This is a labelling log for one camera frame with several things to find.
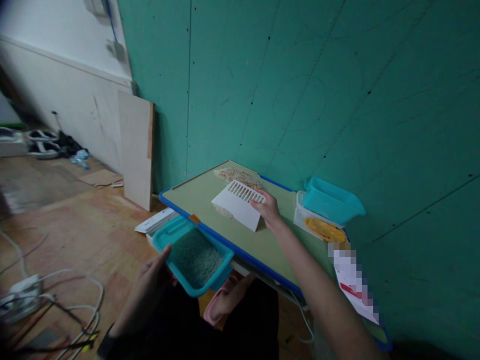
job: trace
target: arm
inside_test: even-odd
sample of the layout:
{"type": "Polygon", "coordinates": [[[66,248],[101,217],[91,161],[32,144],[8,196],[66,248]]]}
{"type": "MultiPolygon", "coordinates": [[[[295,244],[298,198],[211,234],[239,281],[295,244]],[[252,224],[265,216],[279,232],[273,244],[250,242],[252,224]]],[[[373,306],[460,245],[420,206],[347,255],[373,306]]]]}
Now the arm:
{"type": "Polygon", "coordinates": [[[336,283],[307,251],[298,237],[282,220],[277,200],[265,191],[265,203],[250,201],[293,270],[313,317],[338,359],[382,359],[372,336],[336,283]]]}
{"type": "Polygon", "coordinates": [[[145,350],[141,331],[157,307],[164,285],[170,281],[165,262],[171,246],[143,264],[137,272],[130,294],[115,323],[110,327],[97,350],[98,358],[139,359],[145,350]]]}

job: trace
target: power strip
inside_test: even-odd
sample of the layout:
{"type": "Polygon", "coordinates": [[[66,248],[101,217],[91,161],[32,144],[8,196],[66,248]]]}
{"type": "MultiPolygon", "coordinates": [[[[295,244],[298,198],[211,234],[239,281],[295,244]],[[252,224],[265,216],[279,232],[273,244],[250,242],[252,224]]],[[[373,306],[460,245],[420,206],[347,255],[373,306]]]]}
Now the power strip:
{"type": "Polygon", "coordinates": [[[42,301],[40,294],[42,282],[38,274],[14,284],[0,300],[0,321],[10,325],[35,312],[42,301]]]}

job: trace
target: white comb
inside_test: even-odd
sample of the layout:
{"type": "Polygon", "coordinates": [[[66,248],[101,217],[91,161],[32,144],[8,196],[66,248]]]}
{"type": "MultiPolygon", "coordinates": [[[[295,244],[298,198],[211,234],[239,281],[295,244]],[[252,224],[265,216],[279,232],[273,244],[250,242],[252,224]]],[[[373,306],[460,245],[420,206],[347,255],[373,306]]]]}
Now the white comb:
{"type": "Polygon", "coordinates": [[[250,200],[263,203],[265,197],[240,181],[233,180],[211,203],[226,209],[237,221],[255,232],[260,221],[260,213],[250,205],[250,200]]]}

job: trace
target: desk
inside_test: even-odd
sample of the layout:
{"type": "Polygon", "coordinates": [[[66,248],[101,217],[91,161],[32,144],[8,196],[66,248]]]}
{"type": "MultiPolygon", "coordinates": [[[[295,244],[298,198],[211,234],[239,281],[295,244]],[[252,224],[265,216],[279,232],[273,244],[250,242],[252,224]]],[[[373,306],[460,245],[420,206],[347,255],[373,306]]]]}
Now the desk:
{"type": "MultiPolygon", "coordinates": [[[[241,169],[253,177],[261,179],[265,190],[277,199],[278,209],[283,220],[292,228],[310,254],[335,279],[335,270],[327,255],[327,243],[293,223],[297,193],[241,165],[232,161],[221,163],[162,192],[160,200],[186,219],[191,215],[196,215],[200,219],[198,227],[232,249],[238,259],[256,269],[257,273],[265,279],[272,279],[271,283],[279,284],[280,290],[290,290],[303,298],[302,291],[282,249],[263,221],[260,222],[257,231],[252,232],[235,219],[222,216],[215,210],[211,201],[227,184],[217,178],[214,171],[223,168],[241,169]]],[[[380,326],[367,320],[365,320],[365,324],[381,343],[389,343],[385,331],[380,326]]]]}

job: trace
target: white plastic container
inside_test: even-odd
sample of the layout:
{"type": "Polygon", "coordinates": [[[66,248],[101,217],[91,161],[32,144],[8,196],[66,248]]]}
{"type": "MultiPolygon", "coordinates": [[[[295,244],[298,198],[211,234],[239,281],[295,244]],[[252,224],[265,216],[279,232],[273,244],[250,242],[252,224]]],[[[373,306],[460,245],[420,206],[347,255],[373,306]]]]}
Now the white plastic container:
{"type": "Polygon", "coordinates": [[[316,232],[311,230],[307,225],[305,225],[305,219],[307,218],[319,219],[327,224],[333,225],[336,228],[343,229],[344,226],[334,223],[333,221],[328,220],[326,217],[323,217],[313,211],[306,209],[302,205],[304,202],[304,195],[305,195],[305,191],[299,191],[296,193],[296,208],[295,208],[295,216],[293,217],[293,223],[295,225],[297,225],[299,228],[305,230],[309,234],[312,234],[314,237],[319,238],[323,241],[325,240],[320,235],[318,235],[316,232]]]}

